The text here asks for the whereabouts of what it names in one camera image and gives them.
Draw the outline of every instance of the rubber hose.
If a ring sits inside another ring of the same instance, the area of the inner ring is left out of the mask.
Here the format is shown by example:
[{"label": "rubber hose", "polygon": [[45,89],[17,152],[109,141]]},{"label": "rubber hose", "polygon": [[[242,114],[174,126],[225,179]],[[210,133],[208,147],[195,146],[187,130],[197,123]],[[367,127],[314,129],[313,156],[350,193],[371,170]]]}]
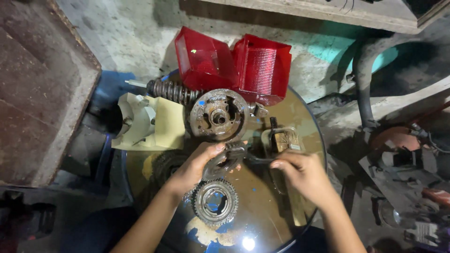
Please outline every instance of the rubber hose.
[{"label": "rubber hose", "polygon": [[363,128],[375,128],[377,123],[370,106],[370,82],[372,81],[372,66],[377,56],[393,46],[420,41],[417,35],[394,33],[388,38],[368,39],[356,52],[353,58],[353,80],[356,85],[356,95]]}]

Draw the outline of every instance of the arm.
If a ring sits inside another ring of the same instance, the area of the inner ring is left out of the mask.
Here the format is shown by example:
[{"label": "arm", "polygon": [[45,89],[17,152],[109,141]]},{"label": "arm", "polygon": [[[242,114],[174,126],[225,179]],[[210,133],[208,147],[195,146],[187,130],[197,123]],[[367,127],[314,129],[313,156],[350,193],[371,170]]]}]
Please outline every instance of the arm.
[{"label": "arm", "polygon": [[365,253],[364,245],[319,156],[287,150],[277,158],[270,166],[282,170],[289,183],[320,210],[330,248],[337,253]]},{"label": "arm", "polygon": [[200,144],[159,190],[140,218],[111,252],[154,252],[183,195],[200,182],[205,164],[224,148],[224,143]]}]

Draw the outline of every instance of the rusty spring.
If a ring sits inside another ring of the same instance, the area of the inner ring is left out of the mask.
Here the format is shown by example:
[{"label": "rusty spring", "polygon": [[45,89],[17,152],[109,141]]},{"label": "rusty spring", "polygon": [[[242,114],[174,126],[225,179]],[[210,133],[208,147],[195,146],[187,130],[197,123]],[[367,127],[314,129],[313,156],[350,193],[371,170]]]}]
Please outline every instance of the rusty spring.
[{"label": "rusty spring", "polygon": [[203,90],[190,90],[181,83],[161,79],[148,82],[147,91],[152,97],[162,97],[182,105],[195,102],[203,94]]}]

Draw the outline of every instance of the forearm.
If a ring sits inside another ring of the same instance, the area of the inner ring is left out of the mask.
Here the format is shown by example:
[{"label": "forearm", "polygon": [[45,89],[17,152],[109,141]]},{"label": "forearm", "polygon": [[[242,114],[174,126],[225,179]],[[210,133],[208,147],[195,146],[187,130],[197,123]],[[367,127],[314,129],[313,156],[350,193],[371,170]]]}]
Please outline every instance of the forearm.
[{"label": "forearm", "polygon": [[326,207],[320,208],[320,213],[331,252],[366,252],[339,195],[336,194]]},{"label": "forearm", "polygon": [[166,183],[111,252],[154,252],[182,197]]}]

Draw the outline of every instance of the hand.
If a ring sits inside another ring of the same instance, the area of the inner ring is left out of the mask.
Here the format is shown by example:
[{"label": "hand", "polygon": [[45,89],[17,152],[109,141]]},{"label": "hand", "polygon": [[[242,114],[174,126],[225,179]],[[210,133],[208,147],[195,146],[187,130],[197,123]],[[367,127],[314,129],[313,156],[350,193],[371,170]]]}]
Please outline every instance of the hand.
[{"label": "hand", "polygon": [[192,190],[202,179],[206,163],[225,149],[225,143],[201,143],[181,167],[169,178],[167,185],[178,195]]},{"label": "hand", "polygon": [[340,199],[317,154],[288,149],[279,154],[270,167],[283,171],[288,183],[319,209],[332,206]]}]

